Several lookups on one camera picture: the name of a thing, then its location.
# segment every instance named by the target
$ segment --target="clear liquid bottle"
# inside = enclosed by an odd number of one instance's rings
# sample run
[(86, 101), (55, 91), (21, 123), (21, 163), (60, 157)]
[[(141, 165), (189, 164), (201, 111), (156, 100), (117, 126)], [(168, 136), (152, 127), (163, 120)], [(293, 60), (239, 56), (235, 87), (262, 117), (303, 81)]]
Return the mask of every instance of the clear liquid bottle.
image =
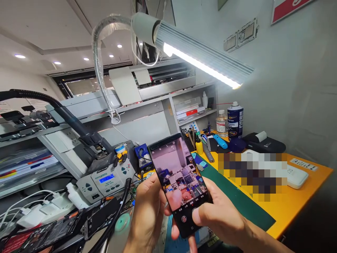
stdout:
[(217, 135), (221, 138), (228, 137), (227, 117), (225, 110), (219, 110), (219, 117), (216, 118)]

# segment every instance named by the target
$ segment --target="fume extractor arm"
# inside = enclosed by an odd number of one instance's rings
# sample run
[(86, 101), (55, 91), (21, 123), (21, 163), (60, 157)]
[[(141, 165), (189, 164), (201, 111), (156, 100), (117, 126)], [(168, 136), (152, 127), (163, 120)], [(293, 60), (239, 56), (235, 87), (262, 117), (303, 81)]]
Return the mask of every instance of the fume extractor arm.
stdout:
[(71, 126), (75, 132), (79, 134), (79, 140), (85, 147), (94, 147), (99, 153), (97, 159), (105, 157), (106, 155), (113, 153), (112, 146), (97, 132), (89, 131), (79, 120), (76, 118), (65, 106), (63, 106), (55, 98), (46, 94), (28, 91), (28, 90), (16, 90), (11, 89), (9, 91), (0, 92), (0, 101), (4, 101), (11, 98), (32, 98), (45, 101), (51, 104), (55, 111), (64, 119), (64, 121)]

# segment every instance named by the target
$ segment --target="blue digital display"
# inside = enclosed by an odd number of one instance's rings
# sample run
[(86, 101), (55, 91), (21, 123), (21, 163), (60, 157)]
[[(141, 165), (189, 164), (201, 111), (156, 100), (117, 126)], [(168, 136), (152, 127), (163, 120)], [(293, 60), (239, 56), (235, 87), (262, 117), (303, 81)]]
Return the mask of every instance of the blue digital display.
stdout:
[(112, 179), (112, 178), (114, 178), (114, 177), (115, 177), (115, 176), (114, 176), (113, 174), (111, 174), (111, 175), (108, 175), (108, 176), (106, 176), (106, 177), (100, 179), (99, 182), (100, 182), (100, 183), (104, 183), (104, 182), (106, 182), (106, 181), (108, 181), (108, 180), (110, 180), (110, 179)]

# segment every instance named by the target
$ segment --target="pixelated area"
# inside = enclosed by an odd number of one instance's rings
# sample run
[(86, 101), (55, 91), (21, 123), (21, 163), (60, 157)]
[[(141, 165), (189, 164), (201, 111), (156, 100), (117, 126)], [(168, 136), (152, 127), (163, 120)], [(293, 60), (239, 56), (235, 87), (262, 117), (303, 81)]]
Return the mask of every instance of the pixelated area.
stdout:
[(286, 154), (219, 154), (218, 172), (258, 201), (284, 201)]

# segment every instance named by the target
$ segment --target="digital display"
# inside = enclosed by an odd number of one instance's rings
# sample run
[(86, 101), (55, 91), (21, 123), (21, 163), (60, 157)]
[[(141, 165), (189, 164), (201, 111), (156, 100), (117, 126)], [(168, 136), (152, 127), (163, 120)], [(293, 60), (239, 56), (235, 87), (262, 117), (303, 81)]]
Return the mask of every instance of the digital display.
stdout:
[(202, 201), (207, 188), (182, 138), (153, 150), (152, 161), (172, 211)]
[(100, 179), (99, 182), (100, 182), (100, 183), (104, 183), (104, 182), (106, 182), (106, 181), (108, 181), (108, 180), (110, 180), (110, 179), (113, 179), (114, 177), (115, 177), (115, 176), (114, 176), (113, 174), (111, 174), (111, 175), (108, 175), (108, 176), (106, 176), (106, 177)]

